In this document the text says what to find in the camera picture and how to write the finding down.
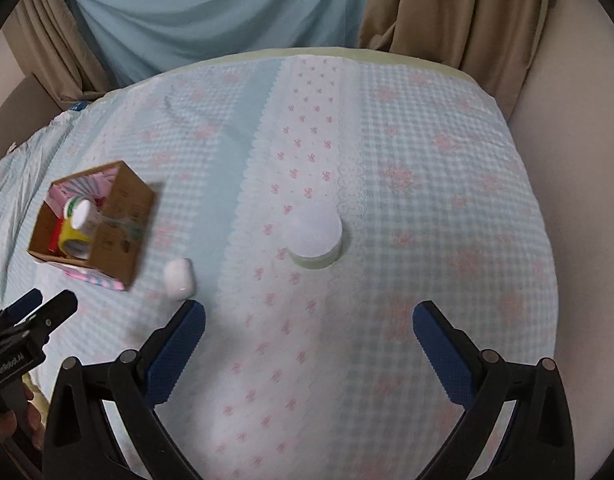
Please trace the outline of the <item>red rectangular box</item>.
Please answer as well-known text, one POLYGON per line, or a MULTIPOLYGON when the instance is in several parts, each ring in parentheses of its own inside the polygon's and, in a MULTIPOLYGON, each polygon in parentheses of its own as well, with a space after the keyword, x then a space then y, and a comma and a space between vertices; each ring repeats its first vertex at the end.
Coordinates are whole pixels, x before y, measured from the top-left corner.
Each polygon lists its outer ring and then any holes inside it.
POLYGON ((63 224, 64 224, 63 217, 60 217, 56 220, 55 226, 53 228, 53 231, 50 237, 50 241, 48 244, 48 252, 51 255, 54 255, 57 257, 65 256, 65 252, 63 252, 63 250, 60 249, 60 234, 62 234, 63 224))

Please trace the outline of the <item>yellow tape roll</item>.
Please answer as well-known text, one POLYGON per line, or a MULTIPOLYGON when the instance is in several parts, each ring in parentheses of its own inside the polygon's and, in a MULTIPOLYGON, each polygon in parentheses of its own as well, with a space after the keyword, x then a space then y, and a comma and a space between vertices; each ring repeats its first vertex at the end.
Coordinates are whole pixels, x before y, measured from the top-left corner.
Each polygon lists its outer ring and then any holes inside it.
POLYGON ((74 229, 69 219, 64 219, 58 234, 58 249, 69 258, 86 260, 92 252, 92 240, 74 229))

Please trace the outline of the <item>white supplement bottle green label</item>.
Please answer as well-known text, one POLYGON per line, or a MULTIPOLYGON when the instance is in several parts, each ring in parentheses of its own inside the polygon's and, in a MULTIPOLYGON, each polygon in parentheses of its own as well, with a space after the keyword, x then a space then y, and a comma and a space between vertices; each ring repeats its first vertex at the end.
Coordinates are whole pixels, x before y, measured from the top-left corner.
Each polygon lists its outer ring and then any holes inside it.
POLYGON ((93 238, 102 221, 98 204, 91 197, 75 196, 64 206, 64 217, 69 219, 72 227, 87 237, 93 238))

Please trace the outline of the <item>cardboard box with pink flaps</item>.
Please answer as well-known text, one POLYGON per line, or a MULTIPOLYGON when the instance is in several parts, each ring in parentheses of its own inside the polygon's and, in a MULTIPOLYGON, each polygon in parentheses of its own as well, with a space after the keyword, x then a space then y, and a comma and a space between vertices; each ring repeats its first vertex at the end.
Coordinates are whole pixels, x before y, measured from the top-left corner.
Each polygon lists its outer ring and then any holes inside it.
POLYGON ((36 260, 114 290, 133 282, 154 191, 122 160, 53 181, 27 248, 36 260))

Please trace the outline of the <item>small white earbud case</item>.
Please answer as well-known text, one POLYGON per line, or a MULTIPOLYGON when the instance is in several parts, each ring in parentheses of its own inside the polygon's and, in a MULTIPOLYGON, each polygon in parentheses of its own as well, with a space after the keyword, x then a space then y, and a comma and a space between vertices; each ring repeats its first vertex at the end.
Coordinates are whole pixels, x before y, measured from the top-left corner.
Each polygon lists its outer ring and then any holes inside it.
POLYGON ((164 285, 170 300, 182 301, 192 297, 196 292, 192 261, 188 258, 169 261, 164 268, 164 285))

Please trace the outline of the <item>small blue object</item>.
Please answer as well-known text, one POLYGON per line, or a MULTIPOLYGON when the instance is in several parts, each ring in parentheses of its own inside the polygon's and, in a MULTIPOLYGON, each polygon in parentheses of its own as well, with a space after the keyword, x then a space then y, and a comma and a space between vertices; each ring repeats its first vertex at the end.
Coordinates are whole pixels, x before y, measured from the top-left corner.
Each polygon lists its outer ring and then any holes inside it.
POLYGON ((70 110, 75 110, 75 112, 81 112, 88 106, 88 102, 86 101, 78 101, 70 107, 70 110))

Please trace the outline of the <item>white round jar green base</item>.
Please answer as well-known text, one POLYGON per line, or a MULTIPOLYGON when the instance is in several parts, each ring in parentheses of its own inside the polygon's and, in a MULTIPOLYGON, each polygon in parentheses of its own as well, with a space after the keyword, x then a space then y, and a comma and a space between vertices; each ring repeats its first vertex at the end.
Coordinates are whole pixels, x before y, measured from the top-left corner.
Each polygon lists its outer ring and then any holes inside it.
POLYGON ((320 270, 335 263, 343 247, 344 226, 333 202, 299 206, 285 228, 286 248, 297 266, 320 270))

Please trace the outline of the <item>beige curtain left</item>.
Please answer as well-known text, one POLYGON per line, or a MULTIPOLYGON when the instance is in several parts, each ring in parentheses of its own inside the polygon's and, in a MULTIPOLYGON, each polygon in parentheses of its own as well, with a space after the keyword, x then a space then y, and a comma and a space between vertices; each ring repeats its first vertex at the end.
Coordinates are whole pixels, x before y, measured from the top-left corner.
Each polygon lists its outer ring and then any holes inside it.
POLYGON ((3 33, 24 75, 35 76, 63 110, 112 89, 65 0, 19 0, 3 33))

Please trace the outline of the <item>beige curtain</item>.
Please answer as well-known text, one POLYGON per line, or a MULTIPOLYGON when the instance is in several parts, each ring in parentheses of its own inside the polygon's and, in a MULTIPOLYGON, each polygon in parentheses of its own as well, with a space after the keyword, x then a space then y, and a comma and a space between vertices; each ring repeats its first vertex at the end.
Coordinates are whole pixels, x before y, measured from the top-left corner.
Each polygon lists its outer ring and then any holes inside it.
POLYGON ((35 76, 63 110, 112 89, 65 0, 19 0, 3 33, 24 75, 35 76))
POLYGON ((471 76, 505 116, 520 98, 552 0, 367 0, 359 44, 471 76))

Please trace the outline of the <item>light blue checkered bedspread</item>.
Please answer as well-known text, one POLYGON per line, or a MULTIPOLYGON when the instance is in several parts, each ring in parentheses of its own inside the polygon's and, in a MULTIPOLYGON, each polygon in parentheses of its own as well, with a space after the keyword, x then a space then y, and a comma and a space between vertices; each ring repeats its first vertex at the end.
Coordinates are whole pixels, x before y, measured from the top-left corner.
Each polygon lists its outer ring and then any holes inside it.
POLYGON ((414 338, 432 300, 482 348, 554 351, 554 258, 495 100, 422 63, 197 64, 66 112, 0 161, 0 307, 72 289, 32 378, 139 346, 188 259, 207 330, 158 415, 207 479, 410 479, 460 415, 414 338), (125 162, 156 194, 124 292, 28 252, 52 182, 125 162))

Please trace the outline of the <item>blue fabric sheet backdrop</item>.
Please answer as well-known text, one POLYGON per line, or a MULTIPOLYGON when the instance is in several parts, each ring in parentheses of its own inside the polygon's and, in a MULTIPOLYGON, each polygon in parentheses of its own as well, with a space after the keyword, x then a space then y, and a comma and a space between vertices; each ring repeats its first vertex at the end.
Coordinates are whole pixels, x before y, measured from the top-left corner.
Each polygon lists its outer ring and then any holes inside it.
POLYGON ((114 84, 264 49, 355 47, 367 0, 67 0, 114 84))

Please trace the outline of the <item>green mattress edge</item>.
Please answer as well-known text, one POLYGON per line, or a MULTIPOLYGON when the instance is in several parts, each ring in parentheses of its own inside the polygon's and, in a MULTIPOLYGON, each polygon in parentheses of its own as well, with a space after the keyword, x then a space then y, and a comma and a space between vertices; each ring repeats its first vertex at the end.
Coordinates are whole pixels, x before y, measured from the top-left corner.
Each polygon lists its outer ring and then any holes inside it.
POLYGON ((418 58, 340 48, 264 50, 170 70, 109 93, 94 108, 145 116, 229 114, 263 107, 275 87, 292 110, 340 106, 351 94, 361 107, 473 107, 473 78, 418 58))

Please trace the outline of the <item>beige curtain right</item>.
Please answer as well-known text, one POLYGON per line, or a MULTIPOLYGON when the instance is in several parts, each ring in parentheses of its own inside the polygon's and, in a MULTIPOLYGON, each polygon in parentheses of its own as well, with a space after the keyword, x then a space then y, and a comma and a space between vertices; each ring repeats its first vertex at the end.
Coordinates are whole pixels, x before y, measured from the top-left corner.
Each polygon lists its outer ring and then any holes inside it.
POLYGON ((367 0, 359 44, 471 76, 505 116, 520 98, 552 0, 367 0))

